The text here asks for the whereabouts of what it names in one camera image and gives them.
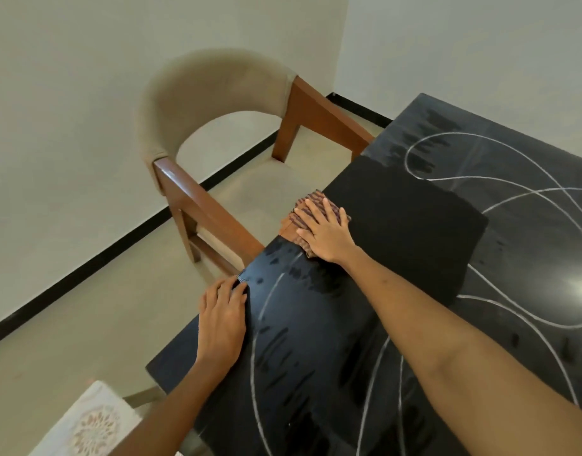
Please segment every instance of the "person's left arm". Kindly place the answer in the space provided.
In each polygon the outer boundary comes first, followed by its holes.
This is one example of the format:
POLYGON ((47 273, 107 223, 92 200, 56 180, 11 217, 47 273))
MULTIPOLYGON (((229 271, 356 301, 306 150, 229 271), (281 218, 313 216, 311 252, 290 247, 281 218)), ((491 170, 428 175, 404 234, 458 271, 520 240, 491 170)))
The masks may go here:
POLYGON ((246 331, 246 283, 232 290, 235 282, 232 276, 206 290, 200 300, 194 366, 111 456, 173 456, 179 450, 204 402, 240 356, 246 331))

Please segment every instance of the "person's left hand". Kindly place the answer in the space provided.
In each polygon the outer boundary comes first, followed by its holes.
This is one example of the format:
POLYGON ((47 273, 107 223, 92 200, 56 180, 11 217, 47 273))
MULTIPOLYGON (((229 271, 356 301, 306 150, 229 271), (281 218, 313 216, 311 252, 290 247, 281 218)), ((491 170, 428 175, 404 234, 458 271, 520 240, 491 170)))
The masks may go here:
POLYGON ((200 299, 196 363, 213 367, 221 379, 238 360, 246 331, 246 282, 232 291, 236 280, 236 275, 218 280, 200 299))

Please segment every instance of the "hand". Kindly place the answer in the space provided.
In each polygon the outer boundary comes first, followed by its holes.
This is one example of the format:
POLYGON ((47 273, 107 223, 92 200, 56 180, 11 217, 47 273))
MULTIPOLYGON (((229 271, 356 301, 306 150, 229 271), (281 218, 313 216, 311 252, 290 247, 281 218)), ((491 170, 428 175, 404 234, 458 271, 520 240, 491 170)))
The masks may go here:
POLYGON ((240 356, 245 337, 246 282, 234 291, 237 276, 218 280, 200 299, 196 364, 208 365, 223 379, 240 356))
POLYGON ((348 230, 348 215, 344 208, 340 208, 340 220, 338 222, 331 203, 328 199, 323 200, 325 217, 316 205, 307 199, 305 204, 310 208, 314 219, 309 214, 295 208, 293 211, 303 222, 310 227, 310 230, 297 229, 297 234, 308 242, 312 251, 321 259, 330 263, 343 265, 349 255, 356 250, 357 246, 350 236, 348 230))

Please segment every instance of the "white wall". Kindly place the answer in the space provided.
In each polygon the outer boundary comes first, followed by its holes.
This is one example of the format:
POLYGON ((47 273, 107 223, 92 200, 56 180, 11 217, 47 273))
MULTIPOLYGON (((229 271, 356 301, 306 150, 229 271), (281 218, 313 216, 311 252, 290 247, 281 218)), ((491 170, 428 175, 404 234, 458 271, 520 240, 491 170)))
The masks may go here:
MULTIPOLYGON (((165 206, 132 112, 167 59, 269 54, 333 89, 348 0, 0 0, 0 320, 165 206)), ((203 180, 276 129, 209 123, 181 151, 203 180)))
POLYGON ((425 92, 582 156, 582 0, 350 0, 335 91, 425 92))

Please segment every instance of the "glossy black tabletop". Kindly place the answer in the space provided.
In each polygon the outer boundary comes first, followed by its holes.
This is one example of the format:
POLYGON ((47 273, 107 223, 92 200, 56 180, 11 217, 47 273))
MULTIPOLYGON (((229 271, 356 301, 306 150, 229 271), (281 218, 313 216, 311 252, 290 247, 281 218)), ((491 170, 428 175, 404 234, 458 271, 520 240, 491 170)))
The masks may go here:
MULTIPOLYGON (((363 155, 487 216, 444 302, 582 408, 582 159, 426 95, 363 155)), ((277 238, 241 275, 250 335, 196 422, 215 454, 466 454, 356 285, 297 250, 277 238)), ((196 322, 147 367, 166 392, 196 322)))

